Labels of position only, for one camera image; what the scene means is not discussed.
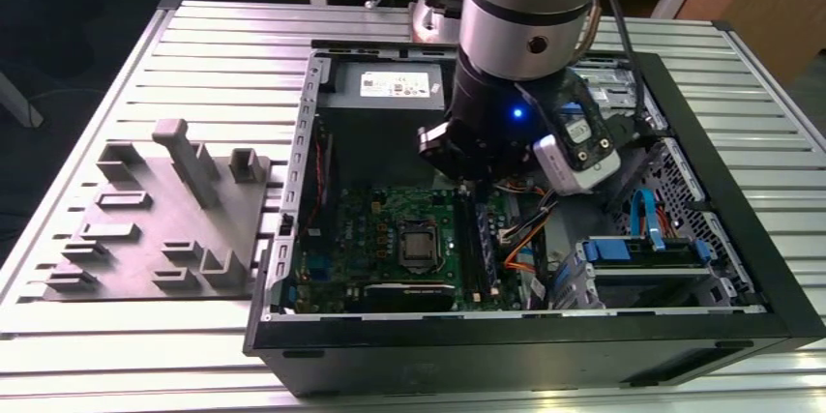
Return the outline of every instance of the power supply label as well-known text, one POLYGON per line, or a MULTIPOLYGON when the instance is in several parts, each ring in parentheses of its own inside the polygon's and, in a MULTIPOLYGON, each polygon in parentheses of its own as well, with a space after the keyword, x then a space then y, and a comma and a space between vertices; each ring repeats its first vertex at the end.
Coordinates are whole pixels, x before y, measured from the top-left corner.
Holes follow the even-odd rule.
POLYGON ((361 97, 428 98, 426 73, 366 72, 361 74, 361 97))

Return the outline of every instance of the blue cable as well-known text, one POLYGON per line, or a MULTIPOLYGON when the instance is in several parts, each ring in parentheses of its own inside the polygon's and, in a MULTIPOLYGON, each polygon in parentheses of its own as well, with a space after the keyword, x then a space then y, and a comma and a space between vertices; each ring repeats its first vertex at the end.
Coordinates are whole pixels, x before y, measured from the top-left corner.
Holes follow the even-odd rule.
POLYGON ((659 220, 656 219, 656 202, 653 192, 649 189, 636 189, 631 198, 631 235, 639 236, 640 231, 640 201, 645 206, 645 228, 648 230, 649 241, 653 243, 655 251, 665 250, 665 243, 661 241, 661 231, 659 230, 659 220))

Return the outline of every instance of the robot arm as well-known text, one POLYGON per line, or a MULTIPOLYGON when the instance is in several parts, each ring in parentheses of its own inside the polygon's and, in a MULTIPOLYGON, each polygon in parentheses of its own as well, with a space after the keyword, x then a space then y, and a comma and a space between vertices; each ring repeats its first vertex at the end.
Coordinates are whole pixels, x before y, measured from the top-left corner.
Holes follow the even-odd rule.
POLYGON ((462 0, 448 118, 418 133, 421 156, 453 179, 488 184, 540 166, 565 194, 617 169, 599 109, 566 69, 590 2, 462 0))

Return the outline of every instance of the aluminum extrusion table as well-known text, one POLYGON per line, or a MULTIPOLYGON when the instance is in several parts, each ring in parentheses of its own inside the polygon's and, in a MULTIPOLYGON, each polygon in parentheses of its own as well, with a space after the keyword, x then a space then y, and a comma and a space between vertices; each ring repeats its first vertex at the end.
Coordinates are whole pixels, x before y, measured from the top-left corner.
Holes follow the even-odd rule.
MULTIPOLYGON (((42 284, 102 177, 105 141, 143 155, 157 118, 185 118, 213 156, 254 147, 276 163, 260 222, 273 232, 310 38, 405 41, 405 10, 165 1, 0 271, 0 410, 212 408, 576 412, 812 412, 826 408, 826 343, 752 358, 673 388, 422 397, 293 398, 241 354, 248 303, 42 302, 42 284)), ((629 20, 660 54, 813 306, 826 313, 826 141, 732 33, 629 20)), ((619 50, 605 18, 595 49, 619 50)))

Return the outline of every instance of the dark floor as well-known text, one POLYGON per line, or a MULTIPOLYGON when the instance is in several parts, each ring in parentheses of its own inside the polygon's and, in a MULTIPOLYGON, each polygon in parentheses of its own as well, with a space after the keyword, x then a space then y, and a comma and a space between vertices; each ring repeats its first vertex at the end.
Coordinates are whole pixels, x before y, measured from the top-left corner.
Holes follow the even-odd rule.
MULTIPOLYGON (((306 0, 221 0, 305 3, 306 0)), ((365 0, 330 0, 361 5, 365 0)), ((386 0, 404 6, 410 0, 386 0)), ((158 0, 0 0, 0 71, 45 117, 35 130, 0 110, 0 262, 58 173, 158 0)), ((826 130, 826 58, 789 89, 826 130)))

